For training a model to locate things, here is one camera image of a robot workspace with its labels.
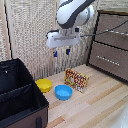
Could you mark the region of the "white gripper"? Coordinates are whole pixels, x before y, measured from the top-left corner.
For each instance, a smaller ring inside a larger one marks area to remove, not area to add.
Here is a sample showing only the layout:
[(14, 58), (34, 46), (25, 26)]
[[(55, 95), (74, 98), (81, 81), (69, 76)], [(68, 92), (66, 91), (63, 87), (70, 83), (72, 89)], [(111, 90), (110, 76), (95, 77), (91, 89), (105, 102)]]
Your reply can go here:
[(51, 30), (47, 33), (46, 45), (49, 48), (54, 48), (54, 57), (57, 57), (56, 47), (69, 46), (66, 49), (66, 54), (69, 55), (71, 49), (70, 46), (77, 44), (79, 38), (80, 34), (78, 28)]

